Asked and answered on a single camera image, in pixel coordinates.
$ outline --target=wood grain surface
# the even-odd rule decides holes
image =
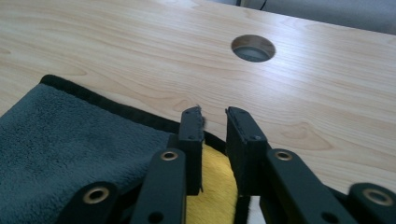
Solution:
[[[250,63],[240,35],[272,41]],[[273,147],[298,153],[327,185],[396,191],[396,36],[204,0],[0,0],[0,115],[46,74],[179,121],[200,105],[249,111]]]

